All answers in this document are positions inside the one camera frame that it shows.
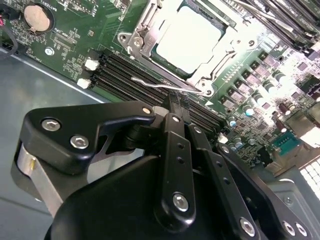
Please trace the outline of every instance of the motherboard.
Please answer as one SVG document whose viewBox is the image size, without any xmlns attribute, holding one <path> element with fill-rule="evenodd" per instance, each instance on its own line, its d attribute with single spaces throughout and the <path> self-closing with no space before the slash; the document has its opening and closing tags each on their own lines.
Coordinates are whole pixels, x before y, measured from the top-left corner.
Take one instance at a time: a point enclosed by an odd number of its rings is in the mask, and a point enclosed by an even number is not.
<svg viewBox="0 0 320 240">
<path fill-rule="evenodd" d="M 316 0 L 4 0 L 0 14 L 20 54 L 113 102 L 179 93 L 251 167 L 320 156 Z"/>
</svg>

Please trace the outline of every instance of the ram slot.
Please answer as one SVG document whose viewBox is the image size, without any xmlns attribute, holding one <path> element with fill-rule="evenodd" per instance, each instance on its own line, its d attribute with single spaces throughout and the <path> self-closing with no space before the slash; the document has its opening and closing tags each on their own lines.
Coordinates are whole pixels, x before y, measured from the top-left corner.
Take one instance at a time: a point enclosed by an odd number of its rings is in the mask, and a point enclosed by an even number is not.
<svg viewBox="0 0 320 240">
<path fill-rule="evenodd" d="M 303 19 L 304 22 L 306 23 L 312 23 L 310 22 L 308 19 L 305 18 L 305 16 L 302 16 L 299 11 L 292 5 L 290 4 L 288 1 L 283 0 L 283 2 L 288 5 L 288 8 L 286 8 L 286 6 L 282 5 L 280 2 L 278 2 L 278 0 L 270 0 L 271 2 L 273 2 L 273 4 L 275 4 L 282 12 L 284 15 L 287 15 L 292 21 L 294 21 L 296 23 L 296 25 L 298 25 L 301 29 L 305 30 L 306 32 L 310 33 L 310 34 L 314 34 L 314 32 L 306 25 L 302 24 L 300 21 L 296 20 L 296 16 L 294 16 L 292 14 L 291 11 L 294 11 L 296 15 L 298 15 L 301 19 Z"/>
<path fill-rule="evenodd" d="M 306 33 L 304 28 L 301 28 L 299 25 L 297 25 L 295 21 L 293 21 L 290 17 L 284 14 L 272 1 L 265 0 L 263 3 L 270 8 L 270 12 L 278 20 L 281 20 L 282 22 L 288 24 L 290 27 L 294 29 L 294 32 L 292 32 L 293 35 L 295 35 L 296 37 L 302 37 L 304 38 L 304 40 L 309 41 L 308 38 L 305 38 Z"/>
<path fill-rule="evenodd" d="M 259 6 L 253 1 L 253 0 L 246 0 L 246 3 L 252 5 L 253 7 L 260 9 Z M 295 48 L 296 45 L 296 38 L 290 32 L 288 31 L 283 31 L 281 28 L 279 28 L 277 25 L 274 23 L 268 21 L 266 18 L 263 16 L 260 16 L 254 11 L 251 11 L 249 9 L 246 9 L 248 12 L 250 12 L 257 20 L 259 20 L 262 24 L 264 24 L 271 32 L 273 32 L 278 38 L 280 38 L 285 44 L 288 46 Z"/>
<path fill-rule="evenodd" d="M 305 16 L 311 24 L 315 24 L 319 20 L 319 16 L 315 15 L 310 7 L 301 0 L 288 0 L 292 6 L 298 9 L 303 16 Z"/>
<path fill-rule="evenodd" d="M 140 100 L 151 106 L 159 106 L 166 98 L 169 89 L 152 88 L 132 81 L 131 77 L 143 79 L 146 83 L 159 84 L 159 80 L 146 71 L 134 66 L 127 60 L 113 53 L 104 57 L 104 64 L 95 73 L 96 85 L 124 101 Z M 214 129 L 224 127 L 224 120 L 195 101 L 189 102 L 191 121 L 212 133 Z"/>
</svg>

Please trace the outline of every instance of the screw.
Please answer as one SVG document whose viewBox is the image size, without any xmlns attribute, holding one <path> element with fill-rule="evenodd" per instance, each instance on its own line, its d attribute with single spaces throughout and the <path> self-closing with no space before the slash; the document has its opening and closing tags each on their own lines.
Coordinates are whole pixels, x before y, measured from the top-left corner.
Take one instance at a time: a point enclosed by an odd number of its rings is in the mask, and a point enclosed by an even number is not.
<svg viewBox="0 0 320 240">
<path fill-rule="evenodd" d="M 140 47 L 142 45 L 142 41 L 139 37 L 136 37 L 133 43 L 136 47 Z"/>
<path fill-rule="evenodd" d="M 73 136 L 70 139 L 70 143 L 76 149 L 86 149 L 89 146 L 89 140 L 81 135 Z"/>
<path fill-rule="evenodd" d="M 202 132 L 201 132 L 201 129 L 198 128 L 197 126 L 194 127 L 194 130 L 195 130 L 198 134 L 202 133 Z"/>
<path fill-rule="evenodd" d="M 47 46 L 44 50 L 45 54 L 48 56 L 53 56 L 55 54 L 55 50 L 52 47 Z"/>
<path fill-rule="evenodd" d="M 290 197 L 285 197 L 284 199 L 283 199 L 283 201 L 284 201 L 284 203 L 287 205 L 287 206 L 291 206 L 293 203 L 294 203 L 294 201 L 292 201 L 292 199 L 290 198 Z"/>
<path fill-rule="evenodd" d="M 142 110 L 146 113 L 146 114 L 150 114 L 151 113 L 151 111 L 148 109 L 148 108 L 142 108 Z"/>
<path fill-rule="evenodd" d="M 291 236 L 295 236 L 296 235 L 296 232 L 294 230 L 294 228 L 289 224 L 287 223 L 286 221 L 283 221 L 283 226 L 284 226 L 284 229 L 291 235 Z"/>
<path fill-rule="evenodd" d="M 307 231 L 304 229 L 303 226 L 301 226 L 299 223 L 295 223 L 296 227 L 298 228 L 299 232 L 303 235 L 303 236 L 308 236 Z"/>
<path fill-rule="evenodd" d="M 61 128 L 60 123 L 54 119 L 45 119 L 42 121 L 41 126 L 50 132 L 58 131 Z"/>
<path fill-rule="evenodd" d="M 180 122 L 180 119 L 177 118 L 176 116 L 173 116 L 172 119 L 173 119 L 174 121 L 176 121 L 177 123 Z"/>
<path fill-rule="evenodd" d="M 127 40 L 127 37 L 125 35 L 120 35 L 119 39 L 122 43 L 124 43 Z"/>
<path fill-rule="evenodd" d="M 181 212 L 186 212 L 189 208 L 187 199 L 179 193 L 173 195 L 173 204 Z"/>
<path fill-rule="evenodd" d="M 221 148 L 225 153 L 229 153 L 229 149 L 226 146 L 222 146 Z"/>
<path fill-rule="evenodd" d="M 256 231 L 254 226 L 244 217 L 240 218 L 240 225 L 242 229 L 248 234 L 250 237 L 254 237 L 256 235 Z"/>
</svg>

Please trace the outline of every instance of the cable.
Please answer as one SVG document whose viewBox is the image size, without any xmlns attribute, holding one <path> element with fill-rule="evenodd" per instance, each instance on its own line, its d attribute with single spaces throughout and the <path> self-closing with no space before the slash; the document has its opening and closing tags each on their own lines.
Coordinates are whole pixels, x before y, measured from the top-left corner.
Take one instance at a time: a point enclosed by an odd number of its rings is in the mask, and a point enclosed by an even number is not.
<svg viewBox="0 0 320 240">
<path fill-rule="evenodd" d="M 2 20 L 1 17 L 0 17 L 0 30 L 2 30 L 3 32 L 5 32 L 9 36 L 9 38 L 11 39 L 11 41 L 13 43 L 13 47 L 10 51 L 8 51 L 4 54 L 0 54 L 0 61 L 1 61 L 1 60 L 4 60 L 4 59 L 10 57 L 18 50 L 18 42 L 16 40 L 14 33 L 8 27 L 5 26 L 4 21 Z"/>
</svg>

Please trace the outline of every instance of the electrolytic capacitor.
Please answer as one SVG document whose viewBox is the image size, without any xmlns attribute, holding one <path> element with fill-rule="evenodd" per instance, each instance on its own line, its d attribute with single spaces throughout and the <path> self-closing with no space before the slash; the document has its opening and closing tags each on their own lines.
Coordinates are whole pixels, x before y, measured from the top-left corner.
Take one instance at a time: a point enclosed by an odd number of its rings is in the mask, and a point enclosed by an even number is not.
<svg viewBox="0 0 320 240">
<path fill-rule="evenodd" d="M 312 95 L 312 98 L 313 98 L 317 103 L 320 102 L 320 93 L 315 92 L 315 93 Z"/>
<path fill-rule="evenodd" d="M 284 75 L 282 72 L 277 73 L 274 78 L 281 84 L 281 85 L 286 85 L 289 84 L 290 78 Z"/>
<path fill-rule="evenodd" d="M 237 125 L 236 118 L 234 116 L 230 116 L 228 118 L 229 126 L 234 128 Z"/>
<path fill-rule="evenodd" d="M 233 142 L 237 149 L 244 145 L 240 137 L 235 138 Z"/>
<path fill-rule="evenodd" d="M 230 143 L 229 147 L 231 148 L 232 151 L 234 151 L 234 152 L 237 151 L 237 148 L 233 143 Z"/>
<path fill-rule="evenodd" d="M 264 85 L 264 88 L 269 94 L 275 94 L 277 92 L 277 88 L 272 83 L 267 83 Z"/>
<path fill-rule="evenodd" d="M 259 104 L 260 106 L 263 106 L 266 103 L 266 100 L 264 99 L 264 97 L 258 93 L 256 95 L 253 96 L 253 99 L 256 101 L 257 104 Z"/>
<path fill-rule="evenodd" d="M 286 115 L 286 116 L 288 116 L 288 115 L 291 114 L 290 109 L 289 109 L 284 103 L 280 103 L 280 104 L 278 105 L 278 108 L 279 108 L 280 111 L 281 111 L 284 115 Z"/>
<path fill-rule="evenodd" d="M 242 110 L 243 110 L 244 114 L 247 116 L 252 116 L 253 114 L 255 114 L 254 109 L 250 105 L 245 105 L 242 108 Z"/>
<path fill-rule="evenodd" d="M 285 133 L 287 131 L 287 128 L 282 121 L 276 120 L 275 125 L 281 133 Z"/>
</svg>

